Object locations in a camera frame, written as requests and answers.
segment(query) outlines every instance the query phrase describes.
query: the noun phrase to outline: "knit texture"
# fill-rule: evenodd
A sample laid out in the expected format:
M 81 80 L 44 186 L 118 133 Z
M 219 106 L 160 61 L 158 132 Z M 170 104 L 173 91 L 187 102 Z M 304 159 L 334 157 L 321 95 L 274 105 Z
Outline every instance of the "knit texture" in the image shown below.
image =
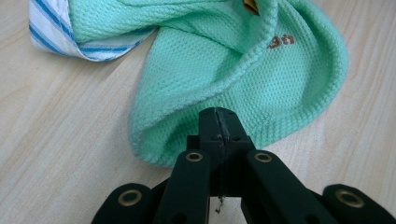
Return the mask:
M 129 117 L 136 156 L 172 166 L 210 106 L 238 114 L 256 147 L 316 118 L 347 72 L 345 44 L 310 1 L 70 0 L 80 42 L 148 25 L 160 31 Z

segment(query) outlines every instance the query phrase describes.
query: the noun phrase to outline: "mint green knit fabric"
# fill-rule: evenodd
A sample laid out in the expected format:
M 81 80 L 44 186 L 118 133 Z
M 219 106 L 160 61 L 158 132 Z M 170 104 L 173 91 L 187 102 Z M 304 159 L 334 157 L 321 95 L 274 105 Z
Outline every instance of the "mint green knit fabric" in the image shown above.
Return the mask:
M 265 147 L 329 105 L 347 72 L 339 33 L 310 1 L 256 5 L 260 16 L 240 0 L 69 0 L 79 42 L 161 27 L 129 117 L 137 157 L 172 166 L 210 106 L 236 112 Z

